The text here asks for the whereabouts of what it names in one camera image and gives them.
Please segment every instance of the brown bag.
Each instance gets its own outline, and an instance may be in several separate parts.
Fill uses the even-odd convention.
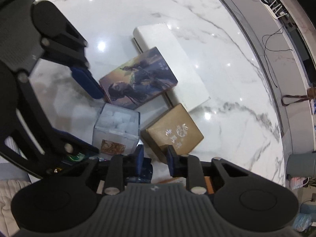
[[[307,92],[307,95],[284,95],[282,96],[281,103],[283,106],[286,107],[293,103],[313,100],[316,98],[316,87],[309,87],[307,88],[306,92]],[[300,99],[294,102],[284,103],[283,98],[300,98]]]

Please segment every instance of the green object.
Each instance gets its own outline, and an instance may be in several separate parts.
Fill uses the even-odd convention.
[[[84,159],[85,155],[82,153],[78,153],[78,155],[70,155],[68,156],[68,159],[70,161],[80,162]]]

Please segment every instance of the clear plastic box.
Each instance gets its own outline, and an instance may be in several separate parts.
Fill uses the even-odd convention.
[[[110,160],[135,151],[140,137],[140,113],[106,103],[93,128],[92,145]]]

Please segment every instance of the label sticker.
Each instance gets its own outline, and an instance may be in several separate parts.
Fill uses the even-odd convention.
[[[122,154],[125,150],[126,145],[116,143],[113,141],[102,140],[100,151],[104,154],[113,156],[117,154]]]

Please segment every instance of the gray trash bin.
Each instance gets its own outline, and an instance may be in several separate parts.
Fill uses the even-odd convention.
[[[286,166],[286,174],[291,177],[316,177],[316,153],[291,154]]]

